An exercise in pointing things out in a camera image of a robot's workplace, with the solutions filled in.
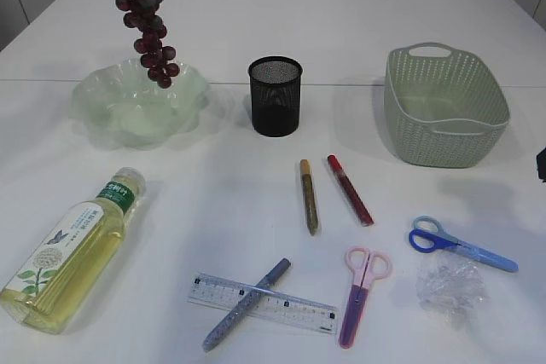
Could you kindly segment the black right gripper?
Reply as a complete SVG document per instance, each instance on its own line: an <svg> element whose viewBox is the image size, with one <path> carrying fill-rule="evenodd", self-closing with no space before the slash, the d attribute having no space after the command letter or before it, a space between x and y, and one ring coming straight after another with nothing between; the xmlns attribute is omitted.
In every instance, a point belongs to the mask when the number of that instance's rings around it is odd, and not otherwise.
<svg viewBox="0 0 546 364"><path fill-rule="evenodd" d="M539 153L536 157L538 179L546 182L546 153Z"/></svg>

